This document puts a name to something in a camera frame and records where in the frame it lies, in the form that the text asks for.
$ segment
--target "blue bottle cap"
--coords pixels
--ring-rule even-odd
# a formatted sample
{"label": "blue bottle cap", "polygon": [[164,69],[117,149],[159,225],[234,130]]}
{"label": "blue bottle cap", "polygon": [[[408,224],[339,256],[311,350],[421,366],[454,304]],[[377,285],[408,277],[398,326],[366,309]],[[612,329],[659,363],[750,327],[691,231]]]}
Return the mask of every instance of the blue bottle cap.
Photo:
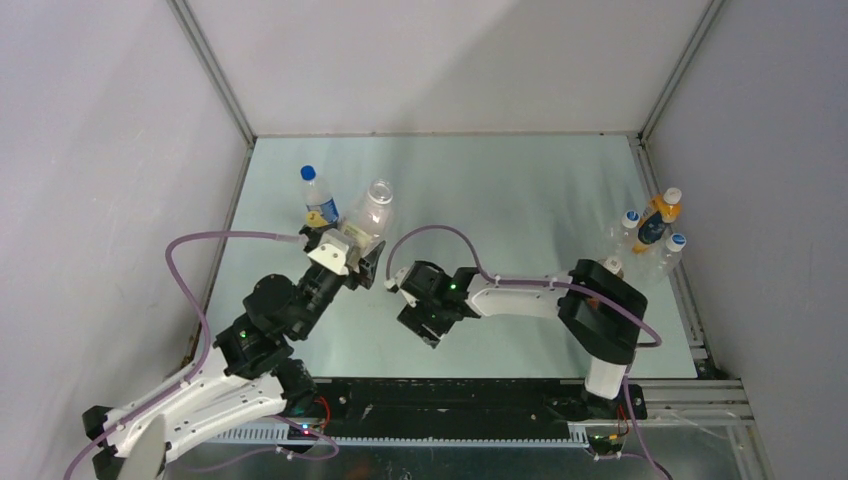
{"label": "blue bottle cap", "polygon": [[300,169],[300,178],[307,182],[315,180],[315,169],[312,168],[312,165],[304,165],[303,168]]}

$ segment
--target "yellow object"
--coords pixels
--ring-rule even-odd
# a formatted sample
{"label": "yellow object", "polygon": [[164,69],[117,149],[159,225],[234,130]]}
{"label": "yellow object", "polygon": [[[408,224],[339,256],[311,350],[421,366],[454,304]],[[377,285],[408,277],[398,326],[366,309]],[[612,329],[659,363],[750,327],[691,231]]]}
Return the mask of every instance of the yellow object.
{"label": "yellow object", "polygon": [[677,220],[683,205],[680,198],[683,194],[677,188],[669,188],[665,193],[657,195],[648,202],[648,207],[639,219],[636,230],[636,244],[633,253],[644,253],[651,245],[659,241],[668,225]]}
{"label": "yellow object", "polygon": [[306,214],[306,224],[312,228],[326,227],[329,225],[320,212],[311,211]]}

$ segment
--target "metal frame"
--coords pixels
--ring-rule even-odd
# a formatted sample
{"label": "metal frame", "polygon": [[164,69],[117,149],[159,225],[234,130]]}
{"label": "metal frame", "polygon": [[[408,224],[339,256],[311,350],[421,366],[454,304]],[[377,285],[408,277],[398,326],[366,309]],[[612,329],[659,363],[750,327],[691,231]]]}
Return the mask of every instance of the metal frame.
{"label": "metal frame", "polygon": [[[711,0],[702,13],[697,26],[690,36],[683,52],[681,53],[674,69],[669,75],[662,92],[654,103],[642,129],[639,132],[606,132],[624,133],[627,135],[640,180],[645,192],[654,195],[660,192],[656,172],[651,164],[646,142],[650,139],[658,122],[662,118],[669,102],[679,85],[684,74],[691,65],[704,38],[715,24],[726,0]],[[253,153],[256,134],[238,104],[221,66],[215,58],[212,48],[203,34],[197,19],[194,16],[189,0],[168,0],[175,17],[183,28],[186,38],[194,49],[201,62],[202,67],[209,76],[216,92],[221,98],[229,115],[247,143],[245,161],[238,179],[238,186],[234,192],[233,201],[227,214],[226,227],[229,227],[238,203],[238,198],[244,184],[244,176],[247,172],[250,157]],[[521,132],[516,134],[527,135],[533,132]],[[562,134],[562,132],[538,132],[539,134]],[[495,133],[448,133],[446,135],[490,135]],[[363,134],[353,136],[374,136],[381,134]],[[434,133],[411,133],[410,135],[435,135]],[[322,137],[327,135],[297,135],[297,137]],[[218,266],[223,255],[225,243],[219,244],[215,255],[215,263],[207,288],[207,298],[214,285]],[[672,279],[672,288],[677,299],[678,308],[688,328],[689,346],[692,357],[696,364],[703,365],[712,359],[709,355],[707,334],[701,323],[701,318],[692,294],[691,282],[686,275],[685,265],[678,268]],[[194,337],[196,348],[198,336]],[[576,380],[563,380],[563,382],[577,382]],[[753,413],[748,405],[742,383],[738,380],[644,380],[638,381],[645,394],[645,402],[648,409],[648,419],[640,422],[649,428],[654,427],[681,427],[681,428],[704,428],[725,427],[727,439],[734,446],[734,455],[740,475],[744,480],[772,479],[765,456],[762,441],[756,429]],[[580,426],[585,428],[608,427],[613,425],[611,421],[581,422]]]}

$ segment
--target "table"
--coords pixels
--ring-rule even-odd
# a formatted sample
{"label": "table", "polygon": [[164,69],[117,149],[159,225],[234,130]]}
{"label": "table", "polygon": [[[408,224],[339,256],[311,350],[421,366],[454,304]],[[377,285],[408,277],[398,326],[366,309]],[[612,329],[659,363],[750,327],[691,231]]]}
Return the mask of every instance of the table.
{"label": "table", "polygon": [[[232,229],[296,233],[306,214],[299,189],[304,164],[328,178],[342,212],[373,179],[392,183],[395,219],[381,266],[401,235],[442,223],[471,238],[490,272],[541,277],[567,271],[579,258],[598,258],[602,228],[647,200],[624,135],[260,138]],[[473,265],[462,241],[448,232],[407,242],[393,269],[416,259],[448,273]],[[243,313],[242,299],[257,280],[278,273],[296,283],[308,265],[291,244],[228,241],[208,308],[212,333]],[[643,293],[645,321],[664,343],[637,353],[632,376],[694,378],[669,282]],[[343,289],[309,339],[293,344],[294,356],[314,377],[581,378],[588,371],[588,354],[558,321],[466,319],[433,350],[395,320],[403,306],[379,284]]]}

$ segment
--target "white table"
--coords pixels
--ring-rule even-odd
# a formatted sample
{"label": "white table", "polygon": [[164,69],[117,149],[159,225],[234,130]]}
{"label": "white table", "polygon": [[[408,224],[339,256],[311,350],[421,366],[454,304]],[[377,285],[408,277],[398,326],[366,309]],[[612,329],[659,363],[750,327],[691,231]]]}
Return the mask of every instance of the white table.
{"label": "white table", "polygon": [[[490,272],[543,276],[597,258],[601,229],[646,202],[627,138],[615,135],[261,138],[233,230],[295,234],[306,210],[299,170],[329,179],[341,211],[382,177],[395,190],[395,219],[381,258],[404,233],[443,223],[463,230]],[[428,232],[398,252],[393,269],[429,260],[449,274],[472,266],[461,240]],[[230,240],[208,316],[217,334],[243,313],[243,298],[269,273],[297,283],[309,263],[295,245]],[[589,357],[561,322],[500,316],[466,319],[433,350],[395,318],[399,295],[378,284],[342,289],[294,356],[315,377],[558,377],[586,375]],[[644,292],[645,320],[663,346],[637,353],[635,378],[696,376],[668,281]]]}

